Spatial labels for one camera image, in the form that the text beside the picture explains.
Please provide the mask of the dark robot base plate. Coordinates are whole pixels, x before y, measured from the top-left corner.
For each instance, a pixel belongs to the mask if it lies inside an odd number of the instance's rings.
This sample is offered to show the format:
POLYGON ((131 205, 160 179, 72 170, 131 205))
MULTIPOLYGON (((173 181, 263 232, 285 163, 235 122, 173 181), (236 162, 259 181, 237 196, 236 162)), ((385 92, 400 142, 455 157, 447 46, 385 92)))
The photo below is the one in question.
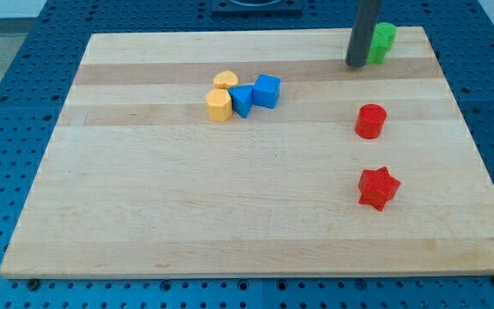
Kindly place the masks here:
POLYGON ((303 0, 211 0, 212 15, 301 14, 303 0))

